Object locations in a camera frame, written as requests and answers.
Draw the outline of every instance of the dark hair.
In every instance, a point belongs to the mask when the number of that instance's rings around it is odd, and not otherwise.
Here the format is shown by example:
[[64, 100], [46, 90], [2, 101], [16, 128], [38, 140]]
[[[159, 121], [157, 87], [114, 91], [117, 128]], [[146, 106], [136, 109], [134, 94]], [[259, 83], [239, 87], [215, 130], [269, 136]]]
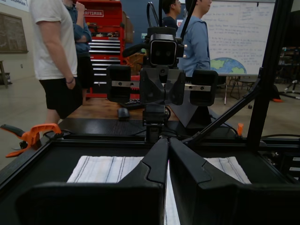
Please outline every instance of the dark hair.
[[170, 13], [171, 5], [175, 4], [176, 0], [163, 0], [163, 10], [165, 14]]
[[189, 9], [191, 8], [192, 3], [193, 3], [193, 0], [186, 0], [186, 8], [187, 8], [187, 11], [189, 11]]

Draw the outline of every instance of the world map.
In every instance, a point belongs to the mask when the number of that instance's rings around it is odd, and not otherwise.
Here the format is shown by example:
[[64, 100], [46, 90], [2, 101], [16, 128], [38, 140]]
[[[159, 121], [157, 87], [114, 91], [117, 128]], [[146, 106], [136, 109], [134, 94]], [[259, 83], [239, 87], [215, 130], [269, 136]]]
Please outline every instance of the world map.
[[210, 61], [210, 68], [219, 74], [247, 74], [243, 64], [231, 58], [217, 58]]

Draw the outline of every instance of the orange clamp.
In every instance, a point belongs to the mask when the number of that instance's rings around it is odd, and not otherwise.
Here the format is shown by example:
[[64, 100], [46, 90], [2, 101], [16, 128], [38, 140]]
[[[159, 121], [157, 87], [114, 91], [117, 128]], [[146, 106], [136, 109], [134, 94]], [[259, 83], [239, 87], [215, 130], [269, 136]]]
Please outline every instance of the orange clamp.
[[9, 153], [6, 156], [6, 158], [17, 157], [21, 155], [23, 152], [25, 152], [26, 150], [28, 150], [31, 146], [36, 144], [39, 141], [39, 132], [52, 130], [56, 134], [61, 134], [61, 130], [57, 124], [36, 125], [33, 128], [31, 128], [30, 131], [28, 132], [24, 132], [16, 127], [9, 126], [9, 125], [2, 125], [0, 128], [16, 135], [19, 139], [27, 143], [26, 148]]

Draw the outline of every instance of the light blue shirt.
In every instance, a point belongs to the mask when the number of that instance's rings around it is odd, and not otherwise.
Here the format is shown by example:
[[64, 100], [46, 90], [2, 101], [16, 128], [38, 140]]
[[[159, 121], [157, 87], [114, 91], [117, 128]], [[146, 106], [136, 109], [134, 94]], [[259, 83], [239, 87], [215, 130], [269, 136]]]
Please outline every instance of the light blue shirt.
[[[182, 22], [176, 36], [180, 37], [184, 23]], [[210, 50], [206, 22], [196, 16], [192, 16], [187, 26], [183, 44], [186, 58], [180, 58], [178, 67], [186, 72], [186, 76], [192, 77], [195, 69], [210, 69]]]

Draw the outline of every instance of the hand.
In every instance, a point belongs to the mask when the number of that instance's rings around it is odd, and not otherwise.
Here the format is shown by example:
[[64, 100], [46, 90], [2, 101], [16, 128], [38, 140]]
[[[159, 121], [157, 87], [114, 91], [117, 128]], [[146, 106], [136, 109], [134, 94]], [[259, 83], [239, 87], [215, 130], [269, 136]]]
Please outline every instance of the hand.
[[69, 88], [70, 90], [73, 90], [75, 86], [76, 86], [76, 80], [75, 79], [72, 81], [72, 83], [67, 83], [67, 88]]
[[81, 4], [80, 2], [76, 2], [75, 8], [79, 13], [84, 13], [85, 11], [85, 6], [84, 4]]

